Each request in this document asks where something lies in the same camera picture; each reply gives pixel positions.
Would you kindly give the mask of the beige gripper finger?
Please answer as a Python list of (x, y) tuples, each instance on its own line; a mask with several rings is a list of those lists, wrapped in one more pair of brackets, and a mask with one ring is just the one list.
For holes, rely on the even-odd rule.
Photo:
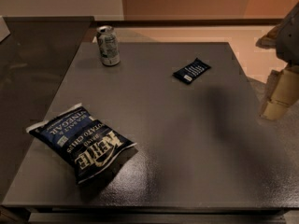
[(277, 120), (299, 100), (299, 66), (272, 70), (265, 86), (260, 116)]
[(279, 26), (272, 28), (266, 35), (263, 35), (256, 42), (256, 46), (262, 49), (274, 49), (278, 37)]

